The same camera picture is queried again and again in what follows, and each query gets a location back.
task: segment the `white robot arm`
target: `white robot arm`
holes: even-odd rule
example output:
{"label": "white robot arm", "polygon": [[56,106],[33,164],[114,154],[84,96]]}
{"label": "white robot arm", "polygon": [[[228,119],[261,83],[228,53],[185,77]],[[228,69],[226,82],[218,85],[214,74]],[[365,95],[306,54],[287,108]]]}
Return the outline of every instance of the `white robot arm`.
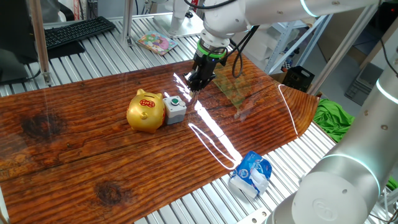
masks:
{"label": "white robot arm", "polygon": [[213,70],[224,55],[229,38],[254,25],[295,21],[311,16],[357,9],[377,0],[206,0],[201,39],[194,56],[193,71],[185,79],[193,95],[215,77]]}
{"label": "white robot arm", "polygon": [[[348,11],[377,0],[230,0],[205,13],[191,73],[198,93],[214,78],[215,64],[234,33],[271,24]],[[225,0],[206,0],[214,6]],[[398,53],[392,59],[398,70]],[[398,161],[398,77],[387,67],[345,137],[308,173],[266,224],[362,224]]]}

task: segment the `green cloth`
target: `green cloth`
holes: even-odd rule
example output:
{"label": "green cloth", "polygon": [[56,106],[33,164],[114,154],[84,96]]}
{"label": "green cloth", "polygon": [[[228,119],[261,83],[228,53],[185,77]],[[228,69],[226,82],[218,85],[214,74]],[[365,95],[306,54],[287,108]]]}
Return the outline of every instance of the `green cloth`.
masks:
{"label": "green cloth", "polygon": [[349,115],[342,107],[328,99],[319,102],[313,120],[336,142],[339,142],[349,130],[355,117]]}
{"label": "green cloth", "polygon": [[394,180],[394,178],[390,177],[390,179],[388,180],[388,183],[387,183],[387,187],[390,190],[395,190],[398,187],[398,182],[396,180]]}

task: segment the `small white box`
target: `small white box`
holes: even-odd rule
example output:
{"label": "small white box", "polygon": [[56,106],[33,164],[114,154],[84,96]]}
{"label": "small white box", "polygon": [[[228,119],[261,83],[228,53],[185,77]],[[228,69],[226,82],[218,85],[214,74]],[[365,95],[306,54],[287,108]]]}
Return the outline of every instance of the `small white box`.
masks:
{"label": "small white box", "polygon": [[166,124],[174,124],[184,120],[187,106],[179,96],[170,96],[163,99],[166,107]]}

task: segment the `wood knot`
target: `wood knot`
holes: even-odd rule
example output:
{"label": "wood knot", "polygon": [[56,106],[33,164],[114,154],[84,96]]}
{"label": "wood knot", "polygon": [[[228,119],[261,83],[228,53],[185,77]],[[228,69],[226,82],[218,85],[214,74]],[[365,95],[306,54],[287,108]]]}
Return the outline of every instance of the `wood knot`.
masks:
{"label": "wood knot", "polygon": [[22,120],[24,133],[32,138],[48,139],[51,135],[59,134],[63,128],[62,120],[54,114],[38,114],[32,118]]}
{"label": "wood knot", "polygon": [[97,197],[107,205],[116,205],[122,200],[119,186],[111,182],[97,184],[95,192]]}

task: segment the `golden pig figurine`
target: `golden pig figurine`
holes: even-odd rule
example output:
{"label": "golden pig figurine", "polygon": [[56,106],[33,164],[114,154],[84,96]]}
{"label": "golden pig figurine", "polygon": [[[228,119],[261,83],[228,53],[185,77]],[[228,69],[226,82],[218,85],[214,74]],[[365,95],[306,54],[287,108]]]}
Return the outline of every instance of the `golden pig figurine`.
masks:
{"label": "golden pig figurine", "polygon": [[127,121],[136,131],[155,133],[164,121],[166,110],[161,93],[147,93],[143,89],[137,91],[127,109]]}

